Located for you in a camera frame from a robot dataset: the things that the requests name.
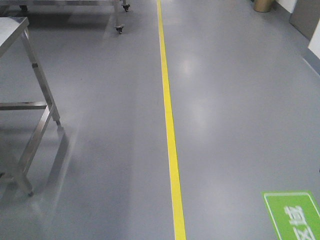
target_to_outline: wall baseboard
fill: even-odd
[[[272,5],[272,8],[275,11],[279,12],[279,15],[283,16],[283,18],[285,20],[289,21],[291,13],[289,11],[287,11],[283,6],[281,6],[277,1],[274,1],[273,5]]]
[[[320,59],[309,48],[304,54],[304,59],[320,75]]]

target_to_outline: metal cart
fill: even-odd
[[[33,161],[50,118],[52,117],[59,126],[60,116],[44,71],[31,45],[30,35],[27,28],[28,25],[29,21],[26,17],[0,17],[0,57],[18,37],[21,37],[24,48],[31,62],[31,66],[42,90],[45,102],[0,103],[0,111],[44,109],[44,112],[19,161],[17,161],[11,153],[4,140],[0,138],[0,162],[7,170],[6,173],[0,173],[0,182],[5,179],[13,178],[25,193],[32,196],[32,185],[26,177],[29,167]]]
[[[32,5],[41,6],[110,6],[114,7],[115,28],[122,34],[124,24],[119,18],[119,0],[0,0],[0,6],[20,6],[22,12],[27,12]],[[126,12],[129,11],[130,4],[127,0],[122,0],[122,6]]]

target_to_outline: floor marking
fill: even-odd
[[[171,182],[174,238],[175,240],[186,240],[187,237],[186,237],[186,228],[185,228],[185,217],[184,217],[184,210],[183,210],[183,204],[182,204],[178,154],[177,154],[177,147],[176,147],[174,118],[172,113],[170,82],[168,77],[168,65],[167,65],[164,26],[163,26],[163,20],[162,20],[161,0],[157,0],[156,5],[157,5],[160,53],[161,53],[165,125],[166,125],[169,171],[170,171],[170,182]]]

